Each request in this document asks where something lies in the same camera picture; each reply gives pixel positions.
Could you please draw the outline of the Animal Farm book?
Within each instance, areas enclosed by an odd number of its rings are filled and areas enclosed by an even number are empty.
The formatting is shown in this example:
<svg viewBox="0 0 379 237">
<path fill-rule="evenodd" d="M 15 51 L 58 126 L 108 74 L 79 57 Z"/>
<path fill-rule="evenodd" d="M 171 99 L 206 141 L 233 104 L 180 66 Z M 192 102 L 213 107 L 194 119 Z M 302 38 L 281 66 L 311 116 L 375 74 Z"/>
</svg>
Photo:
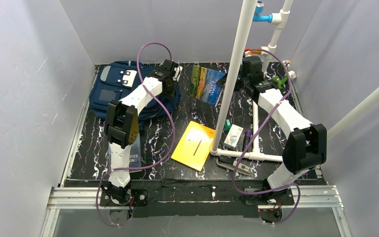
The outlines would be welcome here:
<svg viewBox="0 0 379 237">
<path fill-rule="evenodd" d="M 225 75 L 223 72 L 194 65 L 188 89 L 189 96 L 215 107 L 223 90 L 223 86 L 217 82 Z"/>
</svg>

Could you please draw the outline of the navy blue student backpack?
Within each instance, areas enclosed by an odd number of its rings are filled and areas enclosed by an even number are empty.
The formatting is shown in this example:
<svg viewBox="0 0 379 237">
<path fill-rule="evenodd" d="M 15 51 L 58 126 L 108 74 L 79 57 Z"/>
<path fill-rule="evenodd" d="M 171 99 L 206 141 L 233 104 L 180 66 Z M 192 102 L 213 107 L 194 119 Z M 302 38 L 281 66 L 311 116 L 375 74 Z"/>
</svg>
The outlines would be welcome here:
<svg viewBox="0 0 379 237">
<path fill-rule="evenodd" d="M 154 65 L 140 63 L 143 79 L 157 69 Z M 89 109 L 96 118 L 105 120 L 108 103 L 128 96 L 141 84 L 136 61 L 116 61 L 101 68 L 89 95 Z M 173 99 L 162 96 L 157 98 L 164 104 L 170 114 L 181 99 L 180 87 L 176 88 Z M 139 113 L 139 122 L 166 116 L 162 107 L 153 99 Z"/>
</svg>

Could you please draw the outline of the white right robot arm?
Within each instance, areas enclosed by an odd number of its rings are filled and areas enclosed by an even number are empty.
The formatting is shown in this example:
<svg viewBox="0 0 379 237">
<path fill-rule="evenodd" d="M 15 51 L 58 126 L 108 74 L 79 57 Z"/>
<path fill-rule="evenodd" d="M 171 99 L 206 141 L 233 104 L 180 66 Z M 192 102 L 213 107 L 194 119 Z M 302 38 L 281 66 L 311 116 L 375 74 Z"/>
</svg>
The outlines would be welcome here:
<svg viewBox="0 0 379 237">
<path fill-rule="evenodd" d="M 282 163 L 265 180 L 267 190 L 292 184 L 327 160 L 327 129 L 313 124 L 294 109 L 271 80 L 265 80 L 258 56 L 242 59 L 241 86 L 258 107 L 264 109 L 286 136 Z"/>
</svg>

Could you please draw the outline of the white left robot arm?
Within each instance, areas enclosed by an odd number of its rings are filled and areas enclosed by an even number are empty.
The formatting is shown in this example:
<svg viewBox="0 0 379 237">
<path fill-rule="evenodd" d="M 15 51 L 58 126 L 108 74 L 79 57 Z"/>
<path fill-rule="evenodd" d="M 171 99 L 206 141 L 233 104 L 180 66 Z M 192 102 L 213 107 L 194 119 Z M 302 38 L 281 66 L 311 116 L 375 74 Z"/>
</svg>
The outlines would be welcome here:
<svg viewBox="0 0 379 237">
<path fill-rule="evenodd" d="M 131 180 L 130 150 L 139 134 L 138 116 L 149 102 L 155 100 L 161 106 L 170 120 L 172 135 L 176 135 L 171 113 L 158 96 L 174 98 L 182 69 L 178 63 L 166 59 L 161 67 L 142 78 L 129 95 L 109 102 L 104 132 L 109 142 L 111 169 L 108 181 L 112 185 L 125 188 Z"/>
</svg>

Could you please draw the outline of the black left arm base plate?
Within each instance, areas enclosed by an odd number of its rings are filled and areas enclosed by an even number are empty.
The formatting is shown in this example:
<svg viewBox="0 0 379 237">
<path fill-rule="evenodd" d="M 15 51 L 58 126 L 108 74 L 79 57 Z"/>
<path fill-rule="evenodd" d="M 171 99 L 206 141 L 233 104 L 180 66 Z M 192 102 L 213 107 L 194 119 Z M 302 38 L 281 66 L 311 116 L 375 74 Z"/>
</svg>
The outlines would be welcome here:
<svg viewBox="0 0 379 237">
<path fill-rule="evenodd" d="M 145 189 L 131 189 L 130 184 L 125 188 L 114 186 L 111 183 L 101 187 L 101 197 L 99 205 L 102 207 L 114 206 L 146 206 L 149 193 Z"/>
</svg>

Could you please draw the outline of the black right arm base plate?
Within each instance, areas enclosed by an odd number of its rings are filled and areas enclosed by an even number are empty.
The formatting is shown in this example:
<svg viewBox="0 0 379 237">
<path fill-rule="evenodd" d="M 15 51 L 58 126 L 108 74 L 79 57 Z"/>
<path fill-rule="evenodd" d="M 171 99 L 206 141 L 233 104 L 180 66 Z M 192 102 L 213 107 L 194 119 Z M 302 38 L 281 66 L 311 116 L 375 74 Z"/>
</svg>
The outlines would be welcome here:
<svg viewBox="0 0 379 237">
<path fill-rule="evenodd" d="M 273 191 L 261 195 L 242 195 L 240 198 L 247 206 L 270 205 L 278 207 L 279 205 L 293 205 L 295 200 L 290 189 Z"/>
</svg>

